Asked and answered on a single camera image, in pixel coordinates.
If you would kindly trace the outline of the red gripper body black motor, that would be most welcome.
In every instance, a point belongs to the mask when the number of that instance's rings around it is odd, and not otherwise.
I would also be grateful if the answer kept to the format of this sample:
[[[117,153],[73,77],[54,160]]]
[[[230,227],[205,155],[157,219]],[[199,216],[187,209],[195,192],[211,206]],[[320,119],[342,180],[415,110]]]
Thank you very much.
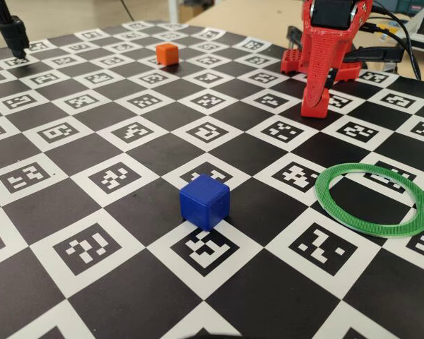
[[[367,21],[373,1],[315,0],[302,2],[302,39],[353,40]]]

